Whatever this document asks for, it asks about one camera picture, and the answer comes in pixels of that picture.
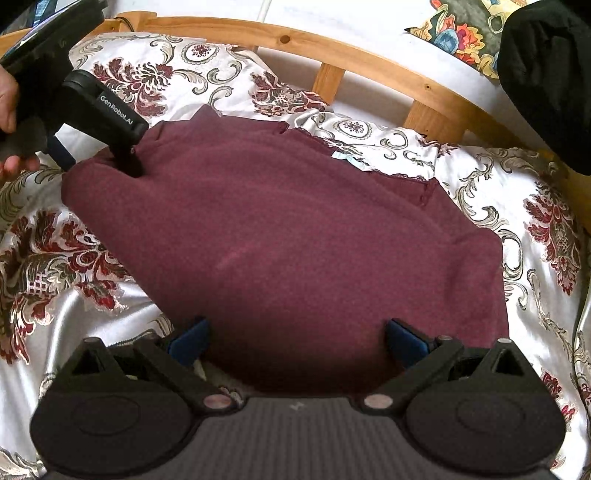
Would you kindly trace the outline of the person's left hand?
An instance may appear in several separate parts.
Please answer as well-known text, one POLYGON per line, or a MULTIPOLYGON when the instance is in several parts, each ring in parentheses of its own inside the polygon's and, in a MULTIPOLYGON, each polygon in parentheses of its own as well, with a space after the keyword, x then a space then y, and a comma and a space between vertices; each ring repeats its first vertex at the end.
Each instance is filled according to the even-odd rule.
MULTIPOLYGON (((16 107, 19 99, 19 87, 14 77, 1 68, 1 130, 7 134, 16 131, 16 107)), ((1 185, 15 180, 21 172, 37 171, 40 161, 36 155, 26 159, 12 155, 1 160, 1 185)))

